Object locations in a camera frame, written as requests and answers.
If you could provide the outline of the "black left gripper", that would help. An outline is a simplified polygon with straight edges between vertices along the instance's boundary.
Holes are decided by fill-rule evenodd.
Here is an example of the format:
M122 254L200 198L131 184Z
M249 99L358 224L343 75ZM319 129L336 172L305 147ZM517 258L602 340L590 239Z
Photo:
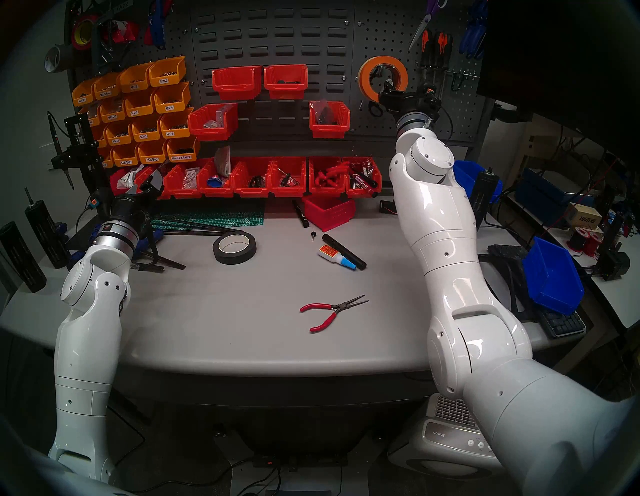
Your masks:
M124 194L114 197L114 221L123 222L132 228L143 228L151 225L149 207L151 198L161 196L164 179L159 170L154 170L143 181L143 193L136 183Z

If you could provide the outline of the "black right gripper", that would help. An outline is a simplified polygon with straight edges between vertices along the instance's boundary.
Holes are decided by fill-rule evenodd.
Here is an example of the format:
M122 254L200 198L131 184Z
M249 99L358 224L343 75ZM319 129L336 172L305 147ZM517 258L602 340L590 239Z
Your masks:
M441 109L441 100L428 90L424 92L406 92L395 89L393 82L385 82L378 94L378 102L383 103L385 111L395 120L410 113L421 113L429 120L437 120Z

